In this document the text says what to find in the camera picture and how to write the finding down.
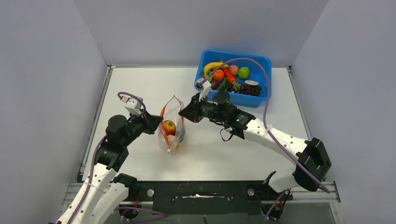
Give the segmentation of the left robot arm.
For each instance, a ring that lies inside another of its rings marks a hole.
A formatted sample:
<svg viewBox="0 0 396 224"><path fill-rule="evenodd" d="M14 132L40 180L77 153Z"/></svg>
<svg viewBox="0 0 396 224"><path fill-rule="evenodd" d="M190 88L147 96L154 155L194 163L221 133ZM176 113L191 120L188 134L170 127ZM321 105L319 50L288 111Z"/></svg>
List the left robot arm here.
<svg viewBox="0 0 396 224"><path fill-rule="evenodd" d="M127 147L141 134L154 134L162 116L143 112L141 115L114 115L108 120L106 135L92 157L89 175L58 224L102 224L136 186L135 177L119 174L129 155Z"/></svg>

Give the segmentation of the clear zip top bag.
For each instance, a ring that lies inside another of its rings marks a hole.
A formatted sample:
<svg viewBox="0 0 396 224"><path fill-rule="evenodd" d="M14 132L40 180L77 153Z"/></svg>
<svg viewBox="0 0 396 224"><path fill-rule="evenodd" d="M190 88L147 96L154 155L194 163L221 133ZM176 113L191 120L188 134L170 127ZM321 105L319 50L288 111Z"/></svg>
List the clear zip top bag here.
<svg viewBox="0 0 396 224"><path fill-rule="evenodd" d="M158 127L158 145L169 155L176 154L183 146L186 129L184 117L179 115L183 109L183 102L173 95L160 113L163 121Z"/></svg>

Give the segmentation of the white toy garlic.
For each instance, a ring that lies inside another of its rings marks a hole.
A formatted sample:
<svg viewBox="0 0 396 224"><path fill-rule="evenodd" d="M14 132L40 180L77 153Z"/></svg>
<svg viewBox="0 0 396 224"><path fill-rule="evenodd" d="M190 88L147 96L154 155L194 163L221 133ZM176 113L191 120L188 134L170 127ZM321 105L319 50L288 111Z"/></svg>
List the white toy garlic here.
<svg viewBox="0 0 396 224"><path fill-rule="evenodd" d="M167 135L167 139L168 139L169 147L172 147L174 141L176 140L176 136L175 135Z"/></svg>

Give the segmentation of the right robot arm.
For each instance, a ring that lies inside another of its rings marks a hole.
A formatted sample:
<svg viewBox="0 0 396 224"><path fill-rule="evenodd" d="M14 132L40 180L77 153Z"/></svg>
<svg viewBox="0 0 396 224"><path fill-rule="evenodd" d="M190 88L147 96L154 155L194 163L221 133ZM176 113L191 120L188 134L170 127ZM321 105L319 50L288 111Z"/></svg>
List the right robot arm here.
<svg viewBox="0 0 396 224"><path fill-rule="evenodd" d="M210 122L223 126L232 137L263 145L294 164L294 168L274 171L268 175L262 187L265 197L275 199L282 191L295 187L312 192L320 189L330 193L322 182L332 164L321 140L304 140L267 125L233 105L230 95L225 91L215 93L213 102L208 102L207 97L203 98L197 93L179 115L194 123L207 118Z"/></svg>

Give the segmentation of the red toy apple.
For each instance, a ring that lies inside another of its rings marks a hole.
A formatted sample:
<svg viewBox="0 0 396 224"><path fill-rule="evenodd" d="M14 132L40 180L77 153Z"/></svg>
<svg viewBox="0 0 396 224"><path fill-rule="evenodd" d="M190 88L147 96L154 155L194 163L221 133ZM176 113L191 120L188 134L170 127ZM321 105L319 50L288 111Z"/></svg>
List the red toy apple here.
<svg viewBox="0 0 396 224"><path fill-rule="evenodd" d="M165 131L166 136L167 135L175 135L176 134L176 125L173 121L171 120L165 120L163 123L163 129Z"/></svg>

